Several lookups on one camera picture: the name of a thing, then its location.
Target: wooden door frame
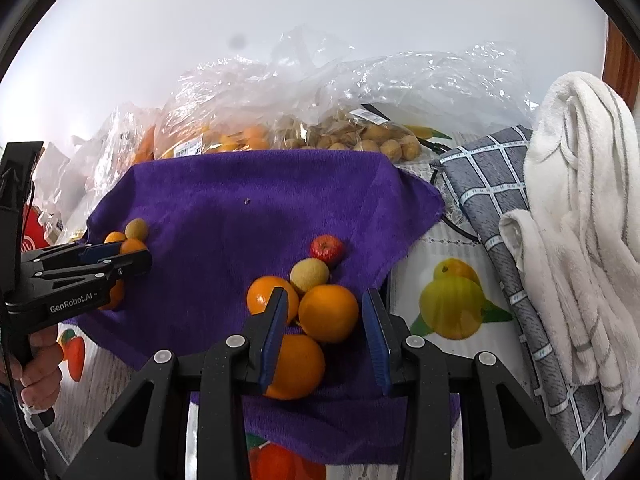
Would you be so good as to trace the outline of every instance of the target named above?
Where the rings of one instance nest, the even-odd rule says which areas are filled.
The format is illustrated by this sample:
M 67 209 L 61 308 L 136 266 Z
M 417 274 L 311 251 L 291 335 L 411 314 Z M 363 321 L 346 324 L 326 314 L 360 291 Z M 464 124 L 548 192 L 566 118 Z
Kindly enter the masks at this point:
M 602 80 L 613 88 L 633 111 L 640 86 L 640 60 L 611 20 Z

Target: finger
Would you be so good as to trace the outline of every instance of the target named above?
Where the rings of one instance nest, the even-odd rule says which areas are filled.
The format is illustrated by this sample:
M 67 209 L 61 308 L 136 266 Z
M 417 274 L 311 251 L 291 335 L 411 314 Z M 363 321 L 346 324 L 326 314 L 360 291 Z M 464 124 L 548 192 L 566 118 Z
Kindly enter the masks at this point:
M 60 384 L 58 384 L 58 387 L 55 389 L 55 391 L 50 394 L 50 396 L 47 396 L 45 399 L 41 399 L 38 400 L 33 407 L 36 410 L 48 410 L 51 406 L 53 406 L 56 403 L 56 399 L 58 398 L 60 394 Z
M 29 362 L 22 372 L 22 384 L 30 386 L 53 373 L 62 362 L 62 347 L 59 344 L 41 348 L 36 357 Z
M 20 366 L 18 359 L 12 355 L 9 356 L 9 366 L 11 367 L 11 375 L 14 378 L 14 381 L 20 379 L 22 377 L 22 366 Z M 0 355 L 0 382 L 2 382 L 2 384 L 8 384 L 7 381 L 8 378 L 4 370 L 4 359 L 2 359 L 2 356 Z
M 49 397 L 60 386 L 62 372 L 60 368 L 43 377 L 37 383 L 33 383 L 22 391 L 22 400 L 27 406 L 34 406 L 43 399 Z
M 35 347 L 52 346 L 58 341 L 58 326 L 47 326 L 29 336 L 29 343 Z

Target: white price sticker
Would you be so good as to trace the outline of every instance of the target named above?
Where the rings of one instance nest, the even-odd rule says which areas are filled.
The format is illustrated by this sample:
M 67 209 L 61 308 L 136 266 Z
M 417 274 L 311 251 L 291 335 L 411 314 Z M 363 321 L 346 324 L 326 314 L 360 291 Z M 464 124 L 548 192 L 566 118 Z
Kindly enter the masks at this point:
M 202 153 L 202 134 L 195 139 L 186 140 L 174 148 L 174 158 L 179 156 L 199 155 Z
M 368 110 L 365 110 L 364 108 L 358 108 L 357 110 L 354 110 L 353 112 L 350 112 L 350 113 L 351 115 L 355 115 L 356 117 L 363 118 L 364 120 L 374 124 L 384 124 L 388 122 L 384 117 L 380 117 L 379 115 L 373 112 L 369 112 Z

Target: gray checkered cloth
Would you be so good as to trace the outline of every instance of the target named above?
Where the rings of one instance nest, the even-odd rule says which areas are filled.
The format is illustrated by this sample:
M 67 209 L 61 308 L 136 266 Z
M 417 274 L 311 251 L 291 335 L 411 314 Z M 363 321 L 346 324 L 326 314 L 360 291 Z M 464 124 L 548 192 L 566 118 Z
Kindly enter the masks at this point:
M 565 383 L 515 261 L 500 237 L 500 216 L 513 209 L 528 209 L 523 166 L 530 137 L 530 130 L 514 126 L 455 148 L 433 165 L 444 170 L 447 186 L 502 280 L 534 385 L 534 400 L 586 473 L 608 449 L 626 416 L 605 414 L 599 384 L 573 388 Z

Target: white towel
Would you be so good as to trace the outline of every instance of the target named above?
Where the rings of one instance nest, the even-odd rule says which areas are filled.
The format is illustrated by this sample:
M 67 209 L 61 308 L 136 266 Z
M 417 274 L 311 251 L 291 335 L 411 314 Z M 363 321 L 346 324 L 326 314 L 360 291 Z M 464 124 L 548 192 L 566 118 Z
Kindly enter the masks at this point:
M 516 259 L 522 254 L 525 288 L 562 371 L 571 384 L 600 381 L 610 415 L 635 409 L 640 398 L 640 151 L 624 101 L 593 75 L 559 78 L 538 109 L 524 174 L 530 216 L 507 214 L 500 232 Z M 544 267 L 552 283 L 527 272 L 536 266 Z M 556 293 L 533 290 L 541 286 L 555 286 Z M 556 326 L 558 306 L 572 343 L 571 362 L 566 344 L 557 341 L 564 337 L 564 329 Z

